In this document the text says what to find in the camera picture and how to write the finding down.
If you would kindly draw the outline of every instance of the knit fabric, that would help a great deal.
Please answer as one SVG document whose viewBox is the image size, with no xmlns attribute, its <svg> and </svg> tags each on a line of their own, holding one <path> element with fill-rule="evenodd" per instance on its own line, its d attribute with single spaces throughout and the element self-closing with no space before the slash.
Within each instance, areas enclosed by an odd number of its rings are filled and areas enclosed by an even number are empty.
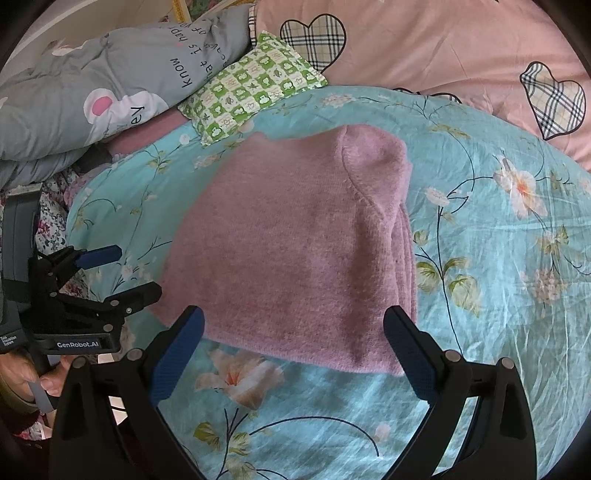
<svg viewBox="0 0 591 480">
<path fill-rule="evenodd" d="M 264 355 L 402 373 L 382 322 L 392 305 L 416 318 L 410 174 L 404 143 L 368 125 L 253 134 L 184 218 L 152 310 L 170 325 L 198 305 L 206 338 Z"/>
</svg>

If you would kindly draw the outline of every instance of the floral fabric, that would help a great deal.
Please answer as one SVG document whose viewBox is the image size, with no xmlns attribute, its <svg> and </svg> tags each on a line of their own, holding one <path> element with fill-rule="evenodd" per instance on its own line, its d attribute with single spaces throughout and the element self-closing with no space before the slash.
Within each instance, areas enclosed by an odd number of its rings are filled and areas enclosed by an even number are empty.
<svg viewBox="0 0 591 480">
<path fill-rule="evenodd" d="M 471 107 L 327 87 L 279 101 L 209 147 L 190 125 L 179 127 L 76 197 L 69 242 L 117 243 L 124 252 L 118 264 L 89 273 L 91 298 L 158 279 L 183 215 L 252 131 L 294 138 L 346 124 L 405 141 L 418 327 L 469 360 L 515 361 L 542 477 L 591 410 L 591 379 L 581 373 L 591 368 L 591 175 Z M 131 316 L 126 348 L 146 347 L 162 328 L 149 311 Z M 328 480 L 382 478 L 427 406 L 404 377 L 345 374 L 202 340 L 160 410 L 207 478 Z M 441 468 L 454 462 L 468 412 Z"/>
</svg>

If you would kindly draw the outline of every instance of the bedsheet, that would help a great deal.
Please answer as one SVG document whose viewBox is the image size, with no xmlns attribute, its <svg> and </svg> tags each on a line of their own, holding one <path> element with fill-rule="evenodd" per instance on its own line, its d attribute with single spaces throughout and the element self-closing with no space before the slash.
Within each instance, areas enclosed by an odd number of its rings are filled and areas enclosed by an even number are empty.
<svg viewBox="0 0 591 480">
<path fill-rule="evenodd" d="M 357 123 L 403 139 L 413 163 L 407 210 L 419 328 L 469 360 L 515 360 L 542 477 L 591 409 L 591 176 L 543 140 L 471 107 L 327 87 L 257 114 L 207 148 L 183 125 L 76 197 L 69 242 L 117 243 L 124 252 L 88 272 L 91 297 L 158 279 L 184 213 L 252 131 L 303 137 Z M 130 317 L 124 349 L 146 347 L 162 328 L 149 312 Z M 440 468 L 453 463 L 472 408 Z M 207 478 L 379 479 L 427 405 L 406 377 L 345 374 L 203 340 L 160 409 Z"/>
</svg>

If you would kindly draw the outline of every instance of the small pillow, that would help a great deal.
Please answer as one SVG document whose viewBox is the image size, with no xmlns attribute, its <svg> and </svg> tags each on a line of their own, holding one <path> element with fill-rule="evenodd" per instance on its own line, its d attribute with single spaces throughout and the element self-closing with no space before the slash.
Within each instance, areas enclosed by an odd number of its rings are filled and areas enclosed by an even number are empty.
<svg viewBox="0 0 591 480">
<path fill-rule="evenodd" d="M 201 143 L 229 137 L 255 113 L 295 93 L 328 85 L 293 48 L 262 32 L 256 48 L 178 106 Z"/>
</svg>

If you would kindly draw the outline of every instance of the screw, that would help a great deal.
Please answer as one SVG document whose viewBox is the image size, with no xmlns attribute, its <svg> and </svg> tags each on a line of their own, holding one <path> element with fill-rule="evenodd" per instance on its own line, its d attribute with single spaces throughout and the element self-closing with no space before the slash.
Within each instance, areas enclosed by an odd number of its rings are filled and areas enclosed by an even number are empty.
<svg viewBox="0 0 591 480">
<path fill-rule="evenodd" d="M 515 362 L 511 360 L 508 356 L 503 357 L 501 360 L 501 365 L 505 367 L 507 370 L 511 370 L 515 366 Z"/>
<path fill-rule="evenodd" d="M 72 366 L 74 368 L 82 368 L 85 365 L 86 365 L 86 358 L 84 358 L 83 356 L 79 356 L 79 357 L 75 358 L 74 361 L 72 362 Z"/>
<path fill-rule="evenodd" d="M 460 355 L 459 352 L 456 352 L 455 350 L 446 350 L 445 351 L 445 358 L 447 358 L 450 362 L 459 362 L 460 358 L 462 358 L 462 356 Z"/>
<path fill-rule="evenodd" d="M 132 362 L 139 360 L 144 355 L 144 351 L 141 348 L 133 348 L 127 352 L 127 358 Z"/>
</svg>

